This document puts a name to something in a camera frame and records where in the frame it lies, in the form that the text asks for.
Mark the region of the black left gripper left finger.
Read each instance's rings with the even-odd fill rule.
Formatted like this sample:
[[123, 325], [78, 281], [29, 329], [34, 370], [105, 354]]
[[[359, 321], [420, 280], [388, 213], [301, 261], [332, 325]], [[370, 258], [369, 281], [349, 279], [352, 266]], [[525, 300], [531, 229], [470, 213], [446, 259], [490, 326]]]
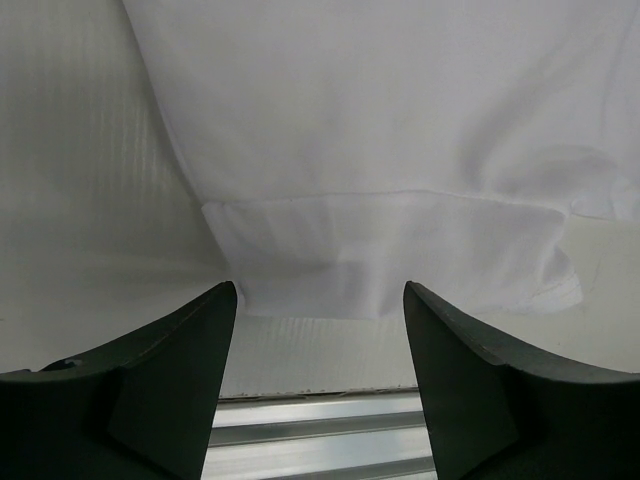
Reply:
[[1, 377], [5, 479], [198, 479], [236, 317], [221, 283], [38, 371]]

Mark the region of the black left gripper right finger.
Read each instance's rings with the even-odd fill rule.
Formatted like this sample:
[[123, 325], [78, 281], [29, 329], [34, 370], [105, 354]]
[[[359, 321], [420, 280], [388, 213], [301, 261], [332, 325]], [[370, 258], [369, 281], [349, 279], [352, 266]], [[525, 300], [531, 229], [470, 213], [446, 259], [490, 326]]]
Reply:
[[405, 325], [441, 479], [635, 479], [639, 377], [571, 360], [420, 284]]

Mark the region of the white t shirt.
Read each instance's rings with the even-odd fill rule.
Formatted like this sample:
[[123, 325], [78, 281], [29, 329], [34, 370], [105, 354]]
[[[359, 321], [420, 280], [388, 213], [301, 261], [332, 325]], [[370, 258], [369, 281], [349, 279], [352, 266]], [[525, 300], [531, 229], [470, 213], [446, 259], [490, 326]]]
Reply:
[[571, 216], [639, 217], [635, 1], [129, 1], [245, 311], [582, 300]]

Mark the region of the aluminium mounting rail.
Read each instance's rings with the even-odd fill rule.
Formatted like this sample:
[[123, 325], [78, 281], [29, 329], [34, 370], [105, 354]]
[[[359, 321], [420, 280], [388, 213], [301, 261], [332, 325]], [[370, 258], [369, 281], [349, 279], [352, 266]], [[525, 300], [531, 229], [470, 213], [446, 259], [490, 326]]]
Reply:
[[215, 414], [205, 479], [434, 479], [413, 390], [233, 399]]

